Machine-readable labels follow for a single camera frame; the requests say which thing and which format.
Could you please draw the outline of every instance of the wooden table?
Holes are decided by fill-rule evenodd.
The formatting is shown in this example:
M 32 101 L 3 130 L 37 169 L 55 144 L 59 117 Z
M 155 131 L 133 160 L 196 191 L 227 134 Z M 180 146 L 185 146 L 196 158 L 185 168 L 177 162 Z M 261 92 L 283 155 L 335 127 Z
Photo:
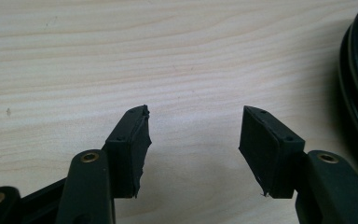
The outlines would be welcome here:
M 238 151 L 244 105 L 358 169 L 337 119 L 350 0 L 0 1 L 0 186 L 25 196 L 148 105 L 138 199 L 117 223 L 297 223 Z

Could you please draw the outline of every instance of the light wood surface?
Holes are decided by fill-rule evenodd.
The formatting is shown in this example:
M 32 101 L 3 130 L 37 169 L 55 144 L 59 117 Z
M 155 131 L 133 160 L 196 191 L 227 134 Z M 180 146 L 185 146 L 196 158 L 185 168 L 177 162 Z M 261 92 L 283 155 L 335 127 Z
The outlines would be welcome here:
M 344 156 L 337 59 L 349 0 L 0 1 L 0 186 L 25 196 L 148 105 L 138 199 L 117 223 L 297 223 L 238 151 L 244 105 Z

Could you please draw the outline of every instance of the wood grain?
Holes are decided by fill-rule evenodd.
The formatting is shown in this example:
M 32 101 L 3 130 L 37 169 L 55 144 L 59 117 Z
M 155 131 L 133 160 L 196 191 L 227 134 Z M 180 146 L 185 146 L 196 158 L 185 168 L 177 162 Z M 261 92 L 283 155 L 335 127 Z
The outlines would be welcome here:
M 117 223 L 297 223 L 237 150 L 244 105 L 357 167 L 336 118 L 358 1 L 0 1 L 0 186 L 25 196 L 101 148 L 124 112 L 153 145 Z

